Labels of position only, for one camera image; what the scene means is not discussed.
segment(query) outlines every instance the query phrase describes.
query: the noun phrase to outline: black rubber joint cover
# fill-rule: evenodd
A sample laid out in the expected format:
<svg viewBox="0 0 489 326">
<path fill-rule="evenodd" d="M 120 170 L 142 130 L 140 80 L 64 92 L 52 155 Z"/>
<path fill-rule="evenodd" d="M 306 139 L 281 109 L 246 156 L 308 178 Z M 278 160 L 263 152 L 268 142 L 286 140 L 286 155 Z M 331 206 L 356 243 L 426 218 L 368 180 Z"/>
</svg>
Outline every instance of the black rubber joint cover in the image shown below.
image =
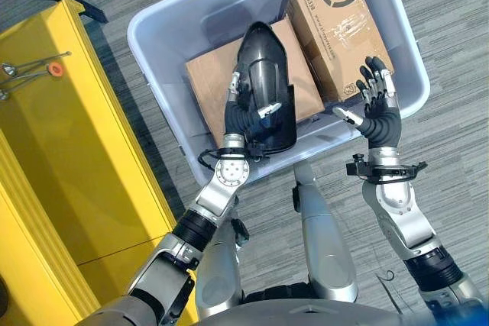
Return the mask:
<svg viewBox="0 0 489 326">
<path fill-rule="evenodd" d="M 192 210 L 187 210 L 183 214 L 172 231 L 173 234 L 199 251 L 204 251 L 214 232 L 215 225 Z"/>
<path fill-rule="evenodd" d="M 419 289 L 424 292 L 450 286 L 463 276 L 462 271 L 443 246 L 406 260 L 404 263 Z"/>
</svg>

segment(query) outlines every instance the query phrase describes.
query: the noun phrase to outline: screw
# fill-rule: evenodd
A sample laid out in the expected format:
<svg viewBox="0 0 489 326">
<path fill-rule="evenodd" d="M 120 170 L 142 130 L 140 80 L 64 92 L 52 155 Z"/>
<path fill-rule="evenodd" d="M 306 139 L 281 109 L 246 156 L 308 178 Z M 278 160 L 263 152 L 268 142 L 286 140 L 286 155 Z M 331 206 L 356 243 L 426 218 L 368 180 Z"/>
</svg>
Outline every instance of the screw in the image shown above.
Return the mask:
<svg viewBox="0 0 489 326">
<path fill-rule="evenodd" d="M 356 153 L 353 155 L 353 160 L 355 162 L 363 162 L 364 161 L 364 155 L 361 153 Z"/>
</svg>

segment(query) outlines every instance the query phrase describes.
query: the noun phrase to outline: sf express box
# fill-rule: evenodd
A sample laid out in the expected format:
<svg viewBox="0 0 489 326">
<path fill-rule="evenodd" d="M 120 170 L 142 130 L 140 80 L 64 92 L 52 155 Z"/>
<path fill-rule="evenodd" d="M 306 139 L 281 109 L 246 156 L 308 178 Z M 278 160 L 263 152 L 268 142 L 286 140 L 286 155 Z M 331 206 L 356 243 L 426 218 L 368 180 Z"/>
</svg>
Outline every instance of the sf express box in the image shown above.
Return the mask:
<svg viewBox="0 0 489 326">
<path fill-rule="evenodd" d="M 359 91 L 358 68 L 378 56 L 392 62 L 365 0 L 289 0 L 287 13 L 324 101 L 344 101 Z"/>
</svg>

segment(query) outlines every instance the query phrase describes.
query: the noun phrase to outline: black cable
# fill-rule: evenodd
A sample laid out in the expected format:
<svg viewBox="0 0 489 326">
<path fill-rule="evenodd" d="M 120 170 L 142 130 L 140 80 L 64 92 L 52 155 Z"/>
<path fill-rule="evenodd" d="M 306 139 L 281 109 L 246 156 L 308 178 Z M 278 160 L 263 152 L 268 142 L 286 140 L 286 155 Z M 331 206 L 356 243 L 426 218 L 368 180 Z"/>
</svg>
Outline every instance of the black cable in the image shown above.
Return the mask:
<svg viewBox="0 0 489 326">
<path fill-rule="evenodd" d="M 387 286 L 385 285 L 384 282 L 391 282 L 393 279 L 394 279 L 394 273 L 392 270 L 388 270 L 387 271 L 387 278 L 381 278 L 379 275 L 375 274 L 375 276 L 377 277 L 377 279 L 379 280 L 379 282 L 381 282 L 381 285 L 382 287 L 384 288 L 385 292 L 387 293 L 387 296 L 389 297 L 390 299 L 390 302 L 393 304 L 393 306 L 396 308 L 397 310 L 397 313 L 399 313 L 400 315 L 403 314 L 403 312 L 401 311 L 401 309 L 399 308 L 399 306 L 397 305 L 396 301 L 394 300 L 394 298 L 392 297 L 392 295 L 390 294 L 390 290 L 387 288 Z"/>
<path fill-rule="evenodd" d="M 226 160 L 248 160 L 248 159 L 255 159 L 255 158 L 265 158 L 266 156 L 264 154 L 260 156 L 255 156 L 250 153 L 249 150 L 245 148 L 220 148 L 220 149 L 206 149 L 199 156 L 197 157 L 197 162 L 202 164 L 206 169 L 210 169 L 211 171 L 214 172 L 214 167 L 212 167 L 209 163 L 207 163 L 204 160 L 204 157 L 209 156 L 211 158 L 214 158 L 215 160 L 220 160 L 222 159 L 223 155 L 229 155 L 229 154 L 241 154 L 242 157 L 225 157 Z"/>
</svg>

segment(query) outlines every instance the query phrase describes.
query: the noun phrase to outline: robot forearm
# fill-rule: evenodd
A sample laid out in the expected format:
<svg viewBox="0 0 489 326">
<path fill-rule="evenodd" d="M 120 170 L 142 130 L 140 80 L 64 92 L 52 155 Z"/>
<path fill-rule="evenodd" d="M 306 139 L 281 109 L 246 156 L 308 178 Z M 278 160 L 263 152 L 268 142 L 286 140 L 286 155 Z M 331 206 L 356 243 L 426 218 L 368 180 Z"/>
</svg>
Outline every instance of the robot forearm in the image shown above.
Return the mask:
<svg viewBox="0 0 489 326">
<path fill-rule="evenodd" d="M 369 163 L 399 166 L 395 148 L 370 149 Z M 385 176 L 383 181 L 398 179 Z M 364 200 L 374 210 L 390 245 L 416 280 L 419 293 L 436 317 L 460 304 L 483 306 L 484 300 L 467 274 L 455 264 L 416 203 L 409 181 L 363 185 Z"/>
<path fill-rule="evenodd" d="M 239 134 L 226 134 L 224 142 L 227 149 L 239 150 L 245 144 Z M 236 192 L 248 175 L 244 155 L 223 154 L 211 181 L 147 258 L 127 295 L 100 308 L 79 325 L 148 326 L 177 320 L 194 286 L 188 271 L 199 265 L 204 249 L 232 210 Z"/>
</svg>

